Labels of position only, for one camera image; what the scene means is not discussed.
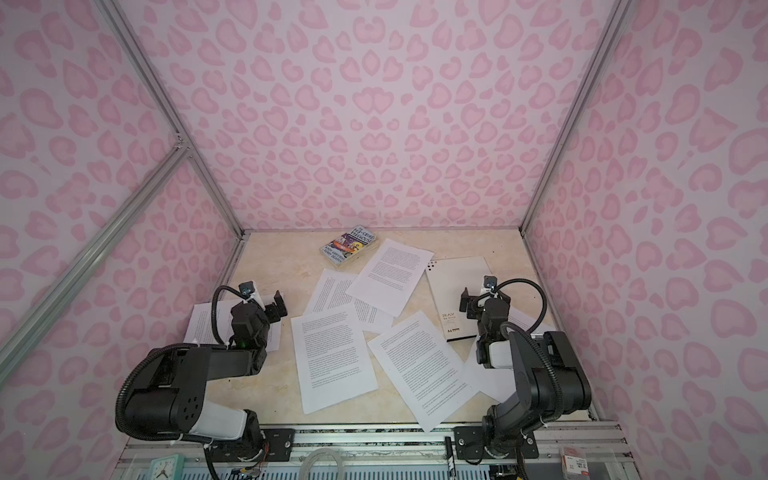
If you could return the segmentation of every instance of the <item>white paper sheet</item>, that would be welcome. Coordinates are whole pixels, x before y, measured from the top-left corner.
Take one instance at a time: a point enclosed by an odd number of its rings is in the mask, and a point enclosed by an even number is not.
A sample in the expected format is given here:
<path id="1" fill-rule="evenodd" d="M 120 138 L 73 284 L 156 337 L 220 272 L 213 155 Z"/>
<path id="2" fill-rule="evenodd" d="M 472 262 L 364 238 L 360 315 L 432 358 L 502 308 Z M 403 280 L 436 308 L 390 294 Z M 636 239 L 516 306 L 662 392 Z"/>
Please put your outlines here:
<path id="1" fill-rule="evenodd" d="M 268 297 L 268 303 L 274 302 L 274 296 Z M 220 300 L 216 305 L 216 326 L 219 336 L 226 342 L 232 336 L 232 307 L 242 302 L 240 299 Z M 280 348 L 281 322 L 270 325 L 270 331 L 266 335 L 266 350 L 274 352 Z M 198 303 L 192 307 L 187 332 L 184 334 L 184 343 L 216 343 L 214 333 L 210 329 L 210 302 Z"/>
<path id="2" fill-rule="evenodd" d="M 354 273 L 323 270 L 323 275 L 317 281 L 315 291 L 310 298 L 310 304 L 306 306 L 304 315 L 324 312 L 339 305 L 354 303 L 357 317 L 362 329 L 366 332 L 382 333 L 392 326 L 394 316 L 370 306 L 368 303 L 352 298 L 346 294 L 346 289 L 357 278 Z"/>
<path id="3" fill-rule="evenodd" d="M 477 339 L 469 349 L 462 369 L 462 380 L 497 402 L 504 402 L 515 393 L 515 373 L 512 369 L 486 369 L 477 362 Z"/>
<path id="4" fill-rule="evenodd" d="M 477 393 L 461 380 L 461 357 L 421 310 L 368 346 L 425 432 Z"/>
<path id="5" fill-rule="evenodd" d="M 242 302 L 240 299 L 220 300 L 216 305 L 216 326 L 219 336 L 226 342 L 232 336 L 232 307 Z M 192 307 L 192 316 L 184 343 L 216 343 L 214 332 L 210 329 L 210 302 L 198 303 Z"/>
<path id="6" fill-rule="evenodd" d="M 530 316 L 525 315 L 520 310 L 514 308 L 513 306 L 509 307 L 509 314 L 507 315 L 507 321 L 512 323 L 517 323 L 519 326 L 523 327 L 523 329 L 528 329 L 531 325 L 536 323 L 535 319 L 532 319 Z M 534 333 L 544 333 L 548 332 L 550 330 L 554 330 L 549 325 L 541 324 L 538 326 L 536 330 L 534 330 Z"/>
<path id="7" fill-rule="evenodd" d="M 291 329 L 304 413 L 379 388 L 354 305 L 293 317 Z"/>
<path id="8" fill-rule="evenodd" d="M 434 253 L 427 250 L 388 238 L 346 292 L 392 316 L 399 316 L 432 255 Z"/>

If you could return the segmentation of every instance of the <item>label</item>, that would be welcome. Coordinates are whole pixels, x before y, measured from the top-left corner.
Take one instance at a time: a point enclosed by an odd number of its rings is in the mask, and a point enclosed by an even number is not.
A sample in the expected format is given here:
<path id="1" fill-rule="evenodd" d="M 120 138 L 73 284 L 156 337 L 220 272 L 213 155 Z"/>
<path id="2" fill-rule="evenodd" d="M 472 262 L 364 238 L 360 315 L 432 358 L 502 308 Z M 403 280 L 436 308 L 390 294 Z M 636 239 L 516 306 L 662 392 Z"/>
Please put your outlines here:
<path id="1" fill-rule="evenodd" d="M 589 476 L 587 459 L 582 457 L 572 457 L 570 455 L 564 455 L 563 462 L 565 463 L 565 471 L 567 473 L 575 473 L 576 475 L 585 475 L 587 477 Z"/>

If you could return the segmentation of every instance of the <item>black cable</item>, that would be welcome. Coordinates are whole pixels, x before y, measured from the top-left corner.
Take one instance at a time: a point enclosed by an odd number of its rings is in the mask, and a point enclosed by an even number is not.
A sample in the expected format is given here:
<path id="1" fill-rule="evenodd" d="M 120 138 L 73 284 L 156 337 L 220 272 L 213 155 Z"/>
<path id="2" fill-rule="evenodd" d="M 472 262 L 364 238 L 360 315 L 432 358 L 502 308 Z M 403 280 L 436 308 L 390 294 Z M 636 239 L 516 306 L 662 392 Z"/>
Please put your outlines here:
<path id="1" fill-rule="evenodd" d="M 221 339 L 221 336 L 219 335 L 219 328 L 216 323 L 216 307 L 219 304 L 219 295 L 221 292 L 226 290 L 227 292 L 234 293 L 238 297 L 240 297 L 243 300 L 248 300 L 248 295 L 243 295 L 239 291 L 235 290 L 231 286 L 228 285 L 219 285 L 214 290 L 214 297 L 210 300 L 210 328 L 214 331 L 214 339 L 216 339 L 216 342 L 219 345 L 224 345 L 224 341 Z"/>
<path id="2" fill-rule="evenodd" d="M 531 328 L 528 329 L 528 333 L 533 333 L 538 328 L 538 326 L 541 325 L 541 322 L 544 321 L 544 317 L 547 314 L 547 296 L 544 293 L 544 290 L 538 285 L 538 283 L 530 281 L 527 278 L 513 278 L 512 280 L 501 282 L 496 287 L 494 287 L 494 289 L 491 290 L 490 292 L 485 292 L 481 296 L 478 296 L 472 302 L 472 309 L 478 310 L 480 308 L 479 306 L 480 300 L 487 298 L 491 295 L 495 295 L 496 293 L 501 291 L 502 287 L 505 287 L 512 283 L 527 283 L 528 285 L 533 286 L 538 291 L 538 294 L 541 296 L 541 312 L 538 314 L 538 318 L 536 319 L 534 324 L 531 325 Z"/>
<path id="3" fill-rule="evenodd" d="M 221 480 L 214 468 L 214 461 L 211 458 L 210 449 L 203 448 L 203 453 L 205 454 L 205 465 L 208 465 L 208 473 L 210 473 L 211 480 Z"/>
<path id="4" fill-rule="evenodd" d="M 502 322 L 502 324 L 499 327 L 502 330 L 502 336 L 506 339 L 509 338 L 509 332 L 507 331 L 507 328 L 513 329 L 515 332 L 520 333 L 520 336 L 522 336 L 525 342 L 529 346 L 531 346 L 536 356 L 541 360 L 541 363 L 544 364 L 545 370 L 547 370 L 547 376 L 549 377 L 549 381 L 552 383 L 552 389 L 554 390 L 554 413 L 552 413 L 552 415 L 547 417 L 546 419 L 540 419 L 538 423 L 541 423 L 543 425 L 542 421 L 553 422 L 559 419 L 560 416 L 563 414 L 563 411 L 565 410 L 565 404 L 563 400 L 563 388 L 560 385 L 558 376 L 554 373 L 554 367 L 552 366 L 552 363 L 549 361 L 549 358 L 541 349 L 541 347 L 538 345 L 536 340 L 534 340 L 531 337 L 531 334 L 523 330 L 521 326 L 512 322 Z M 528 435 L 529 433 L 533 432 L 540 426 L 541 425 L 528 427 L 528 429 L 526 429 L 523 432 L 523 435 Z"/>
<path id="5" fill-rule="evenodd" d="M 527 278 L 513 278 L 512 280 L 501 282 L 496 286 L 496 288 L 493 289 L 493 293 L 498 293 L 502 287 L 512 283 L 527 283 L 528 285 L 534 287 L 538 291 L 538 294 L 541 296 L 541 312 L 538 314 L 538 318 L 534 324 L 531 325 L 528 330 L 526 330 L 528 333 L 533 333 L 538 328 L 538 326 L 541 325 L 541 322 L 544 321 L 544 316 L 547 314 L 547 296 L 544 293 L 544 290 L 538 285 L 538 283 L 528 280 Z"/>
<path id="6" fill-rule="evenodd" d="M 522 480 L 528 480 L 528 472 L 525 470 L 525 458 L 523 457 L 521 447 L 515 449 L 515 462 L 518 464 L 518 477 L 522 478 Z"/>
<path id="7" fill-rule="evenodd" d="M 464 447 L 464 454 L 465 455 L 467 453 L 467 449 L 469 447 L 473 446 L 473 445 L 477 445 L 477 444 L 476 443 L 470 443 L 469 445 Z M 466 458 L 464 458 L 464 461 L 467 462 L 470 465 L 480 465 L 482 463 L 484 457 L 485 457 L 485 444 L 484 445 L 480 445 L 480 458 L 478 458 L 477 460 L 467 460 Z"/>

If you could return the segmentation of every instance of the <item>book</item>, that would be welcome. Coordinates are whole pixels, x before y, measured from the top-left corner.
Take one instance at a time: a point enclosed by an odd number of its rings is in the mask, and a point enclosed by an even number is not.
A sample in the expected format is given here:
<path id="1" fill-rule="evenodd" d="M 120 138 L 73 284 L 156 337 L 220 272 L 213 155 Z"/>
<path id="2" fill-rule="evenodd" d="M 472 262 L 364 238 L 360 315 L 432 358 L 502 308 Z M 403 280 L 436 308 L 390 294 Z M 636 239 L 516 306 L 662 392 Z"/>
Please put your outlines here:
<path id="1" fill-rule="evenodd" d="M 429 289 L 447 341 L 477 336 L 477 320 L 468 319 L 458 308 L 464 288 L 470 295 L 479 295 L 486 275 L 491 275 L 491 269 L 484 257 L 448 258 L 427 264 Z"/>
<path id="2" fill-rule="evenodd" d="M 331 262 L 334 268 L 338 269 L 359 257 L 375 242 L 376 235 L 362 225 L 358 225 L 323 245 L 320 252 Z"/>

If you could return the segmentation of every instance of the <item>ventilation grille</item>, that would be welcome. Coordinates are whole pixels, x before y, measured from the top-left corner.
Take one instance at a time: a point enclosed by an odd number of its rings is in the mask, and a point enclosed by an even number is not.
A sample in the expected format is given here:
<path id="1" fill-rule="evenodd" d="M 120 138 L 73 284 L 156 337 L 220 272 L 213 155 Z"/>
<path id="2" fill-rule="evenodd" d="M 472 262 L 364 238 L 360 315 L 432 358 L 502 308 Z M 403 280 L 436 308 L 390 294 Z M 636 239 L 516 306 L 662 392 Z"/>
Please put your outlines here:
<path id="1" fill-rule="evenodd" d="M 233 480 L 231 468 L 217 468 L 221 480 Z M 488 466 L 470 465 L 458 467 L 458 480 L 488 480 Z M 449 480 L 446 465 L 377 465 L 350 466 L 346 469 L 345 480 Z M 211 480 L 207 468 L 187 467 L 182 474 L 182 480 Z M 269 467 L 265 469 L 258 480 L 298 480 L 299 467 Z M 139 475 L 137 480 L 150 480 L 146 473 Z M 316 466 L 310 473 L 310 480 L 336 480 L 336 466 Z"/>

